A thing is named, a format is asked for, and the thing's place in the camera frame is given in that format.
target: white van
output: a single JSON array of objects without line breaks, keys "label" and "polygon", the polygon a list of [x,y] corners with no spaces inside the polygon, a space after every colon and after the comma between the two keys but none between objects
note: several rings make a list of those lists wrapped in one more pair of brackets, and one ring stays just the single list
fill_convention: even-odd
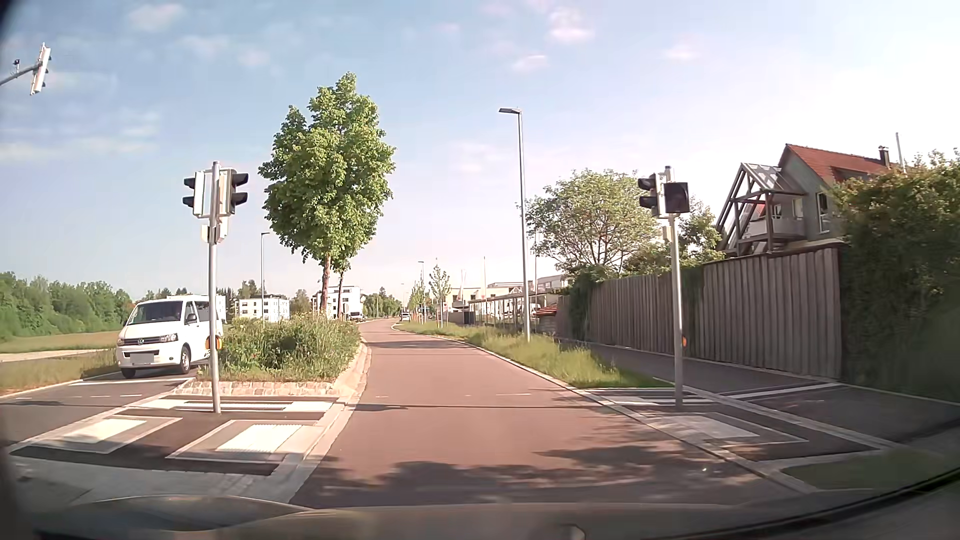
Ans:
[{"label": "white van", "polygon": [[[226,310],[217,298],[217,335],[223,336]],[[120,372],[132,379],[139,369],[176,366],[180,373],[210,356],[210,305],[205,296],[168,296],[141,302],[117,336]]]}]

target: asphalt road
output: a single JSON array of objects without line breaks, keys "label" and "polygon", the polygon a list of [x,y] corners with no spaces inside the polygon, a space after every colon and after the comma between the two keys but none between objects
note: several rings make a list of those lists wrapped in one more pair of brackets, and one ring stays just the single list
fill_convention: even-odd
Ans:
[{"label": "asphalt road", "polygon": [[193,374],[157,370],[127,380],[117,372],[0,398],[0,447],[171,390]]},{"label": "asphalt road", "polygon": [[745,503],[795,495],[467,345],[361,327],[367,387],[291,500]]}]

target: cobblestone edging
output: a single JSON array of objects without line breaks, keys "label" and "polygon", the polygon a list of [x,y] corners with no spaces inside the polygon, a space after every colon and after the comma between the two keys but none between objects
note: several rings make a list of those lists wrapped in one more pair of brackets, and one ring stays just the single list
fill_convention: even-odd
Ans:
[{"label": "cobblestone edging", "polygon": [[[209,380],[188,380],[174,394],[207,395],[212,393]],[[333,382],[250,382],[220,381],[221,396],[330,396],[337,395]]]},{"label": "cobblestone edging", "polygon": [[[240,380],[221,380],[221,396],[349,396],[356,389],[360,376],[367,365],[367,345],[363,342],[357,348],[350,365],[337,380],[330,382],[251,382]],[[187,380],[172,393],[175,395],[209,396],[213,382],[210,380]]]}]

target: street lamp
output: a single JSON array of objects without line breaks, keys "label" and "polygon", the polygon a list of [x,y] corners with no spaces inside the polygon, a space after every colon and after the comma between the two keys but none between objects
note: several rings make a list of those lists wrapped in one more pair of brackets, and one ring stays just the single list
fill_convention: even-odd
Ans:
[{"label": "street lamp", "polygon": [[[423,286],[423,265],[424,265],[424,263],[423,263],[422,260],[418,260],[417,262],[420,263],[420,285]],[[426,324],[426,306],[423,304],[423,300],[424,300],[424,299],[423,299],[423,291],[421,291],[421,292],[420,292],[420,314],[419,314],[419,316],[418,316],[417,318],[420,319],[420,323],[421,323],[421,324],[424,324],[424,325],[425,325],[425,324]]]},{"label": "street lamp", "polygon": [[260,233],[260,320],[261,321],[264,320],[263,302],[264,302],[264,297],[266,296],[263,293],[263,237],[266,236],[267,234],[270,234],[270,232],[267,231],[265,233]]},{"label": "street lamp", "polygon": [[530,284],[527,282],[527,202],[523,181],[523,111],[515,107],[501,107],[499,112],[516,114],[516,140],[520,155],[520,245],[523,249],[523,333],[530,341]]}]

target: white building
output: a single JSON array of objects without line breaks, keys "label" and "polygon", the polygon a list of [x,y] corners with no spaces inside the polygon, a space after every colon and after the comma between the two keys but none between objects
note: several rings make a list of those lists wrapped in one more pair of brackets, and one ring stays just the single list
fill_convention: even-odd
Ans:
[{"label": "white building", "polygon": [[260,305],[260,298],[244,298],[237,301],[237,317],[248,317],[275,323],[290,318],[290,301],[267,295]]},{"label": "white building", "polygon": [[[316,294],[310,299],[310,305],[313,307],[313,310],[317,310],[317,305],[320,304],[320,297],[322,291],[317,291]],[[326,288],[326,316],[327,318],[333,319],[337,316],[337,293],[340,292],[340,289],[337,285],[331,285]],[[344,307],[343,313],[347,315],[351,311],[363,311],[363,300],[361,299],[360,287],[355,285],[344,285],[344,293],[341,296],[340,300]]]}]

